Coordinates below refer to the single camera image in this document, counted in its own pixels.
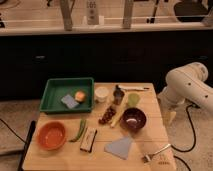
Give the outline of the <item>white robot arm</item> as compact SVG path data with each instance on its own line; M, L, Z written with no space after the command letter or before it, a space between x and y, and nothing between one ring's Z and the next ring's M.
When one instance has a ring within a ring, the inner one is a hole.
M166 86L157 95L165 125L172 123L175 109L185 100L213 114L213 88L205 84L207 78L208 69L200 62L172 69L166 74Z

